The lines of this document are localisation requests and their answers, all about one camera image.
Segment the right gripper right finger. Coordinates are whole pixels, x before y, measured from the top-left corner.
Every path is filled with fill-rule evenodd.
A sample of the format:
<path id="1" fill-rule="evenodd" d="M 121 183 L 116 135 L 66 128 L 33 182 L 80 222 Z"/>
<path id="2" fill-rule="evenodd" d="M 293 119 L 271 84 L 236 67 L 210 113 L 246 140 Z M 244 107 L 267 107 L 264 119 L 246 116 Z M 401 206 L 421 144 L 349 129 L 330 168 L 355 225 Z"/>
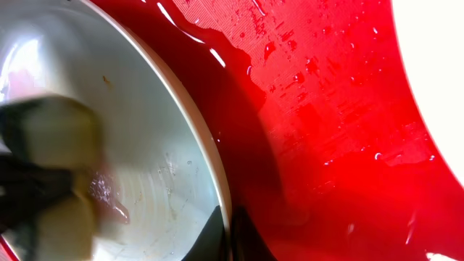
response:
<path id="1" fill-rule="evenodd" d="M 231 223 L 233 261 L 276 261 L 243 207 L 234 210 Z"/>

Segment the light blue plate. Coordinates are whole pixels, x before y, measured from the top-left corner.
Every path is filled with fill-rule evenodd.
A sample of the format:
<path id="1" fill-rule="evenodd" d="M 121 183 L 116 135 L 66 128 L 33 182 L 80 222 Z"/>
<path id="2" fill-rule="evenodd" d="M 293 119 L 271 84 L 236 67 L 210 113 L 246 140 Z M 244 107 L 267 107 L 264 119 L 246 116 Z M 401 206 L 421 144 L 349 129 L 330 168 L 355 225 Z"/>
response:
<path id="1" fill-rule="evenodd" d="M 211 133 L 151 49 L 89 1 L 1 3 L 1 106 L 63 96 L 99 119 L 89 260 L 182 260 L 231 197 Z"/>

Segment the green yellow sponge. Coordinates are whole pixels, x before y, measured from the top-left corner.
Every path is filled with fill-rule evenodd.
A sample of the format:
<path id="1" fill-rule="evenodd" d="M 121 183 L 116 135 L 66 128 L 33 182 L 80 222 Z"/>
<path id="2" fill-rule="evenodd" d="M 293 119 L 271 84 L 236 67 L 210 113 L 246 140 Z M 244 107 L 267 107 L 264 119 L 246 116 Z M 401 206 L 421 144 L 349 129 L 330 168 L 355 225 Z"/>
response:
<path id="1" fill-rule="evenodd" d="M 19 260 L 91 259 L 98 117 L 63 96 L 1 106 L 1 239 Z"/>

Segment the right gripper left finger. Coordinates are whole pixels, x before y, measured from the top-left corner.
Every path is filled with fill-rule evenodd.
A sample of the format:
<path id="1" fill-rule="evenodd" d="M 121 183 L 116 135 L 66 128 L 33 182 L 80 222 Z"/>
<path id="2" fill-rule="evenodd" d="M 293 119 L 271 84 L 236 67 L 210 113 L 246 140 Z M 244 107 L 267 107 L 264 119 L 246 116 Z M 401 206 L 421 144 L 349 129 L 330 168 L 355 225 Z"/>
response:
<path id="1" fill-rule="evenodd" d="M 226 261 L 225 229 L 220 207 L 211 213 L 192 248 L 182 261 Z"/>

